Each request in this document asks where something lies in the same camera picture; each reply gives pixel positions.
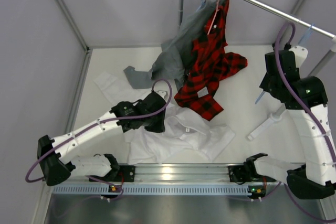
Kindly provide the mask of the white dress shirt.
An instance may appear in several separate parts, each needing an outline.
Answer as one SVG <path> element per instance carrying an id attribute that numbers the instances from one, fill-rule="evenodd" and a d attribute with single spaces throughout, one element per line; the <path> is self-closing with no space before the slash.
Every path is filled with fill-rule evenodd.
<path id="1" fill-rule="evenodd" d="M 193 110 L 172 103 L 166 108 L 164 126 L 163 133 L 140 127 L 124 134 L 124 140 L 130 145 L 128 164 L 150 159 L 162 164 L 184 150 L 198 151 L 213 162 L 235 137 L 229 126 L 209 126 Z"/>

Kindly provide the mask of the light blue wire hanger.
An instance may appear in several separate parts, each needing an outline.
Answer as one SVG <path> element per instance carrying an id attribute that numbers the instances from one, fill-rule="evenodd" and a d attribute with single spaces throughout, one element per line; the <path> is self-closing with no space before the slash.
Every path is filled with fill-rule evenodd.
<path id="1" fill-rule="evenodd" d="M 312 24 L 304 33 L 304 35 L 300 38 L 298 45 L 299 46 L 303 46 L 307 40 L 309 39 L 310 35 L 312 34 L 312 27 L 314 26 L 314 24 Z M 262 91 L 259 95 L 259 97 L 256 99 L 255 104 L 257 104 L 261 98 L 263 97 L 263 95 L 265 94 L 265 91 Z"/>

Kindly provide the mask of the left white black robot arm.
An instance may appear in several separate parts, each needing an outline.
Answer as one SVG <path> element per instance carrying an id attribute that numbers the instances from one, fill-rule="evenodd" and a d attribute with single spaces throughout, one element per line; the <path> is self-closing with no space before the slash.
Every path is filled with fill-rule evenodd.
<path id="1" fill-rule="evenodd" d="M 48 186 L 72 177 L 88 176 L 112 182 L 120 176 L 120 165 L 112 154 L 83 156 L 100 141 L 131 130 L 165 131 L 165 91 L 151 91 L 143 100 L 122 101 L 95 121 L 62 136 L 38 140 L 37 158 Z"/>

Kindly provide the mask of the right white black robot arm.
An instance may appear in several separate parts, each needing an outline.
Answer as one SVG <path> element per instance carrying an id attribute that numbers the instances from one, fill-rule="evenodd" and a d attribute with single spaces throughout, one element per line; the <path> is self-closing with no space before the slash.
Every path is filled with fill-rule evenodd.
<path id="1" fill-rule="evenodd" d="M 299 199 L 324 199 L 335 193 L 335 146 L 328 120 L 328 98 L 322 81 L 300 77 L 297 62 L 307 50 L 265 54 L 266 74 L 260 88 L 285 105 L 294 121 L 304 153 L 299 166 L 259 153 L 246 159 L 244 174 L 250 180 L 263 176 L 284 183 Z"/>

